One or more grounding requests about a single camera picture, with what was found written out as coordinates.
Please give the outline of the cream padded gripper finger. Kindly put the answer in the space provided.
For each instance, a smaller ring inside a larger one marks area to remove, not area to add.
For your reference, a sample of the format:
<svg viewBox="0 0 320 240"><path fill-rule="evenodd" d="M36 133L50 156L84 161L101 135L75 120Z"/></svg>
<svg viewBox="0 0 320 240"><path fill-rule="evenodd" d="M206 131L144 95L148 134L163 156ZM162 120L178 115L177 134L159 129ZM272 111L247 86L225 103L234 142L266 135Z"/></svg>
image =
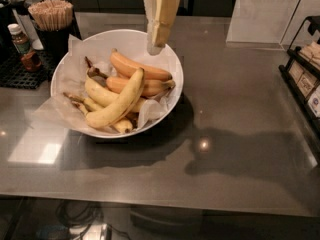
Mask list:
<svg viewBox="0 0 320 240"><path fill-rule="evenodd" d="M147 18L147 51L158 55L166 46L180 0L143 0Z"/></svg>

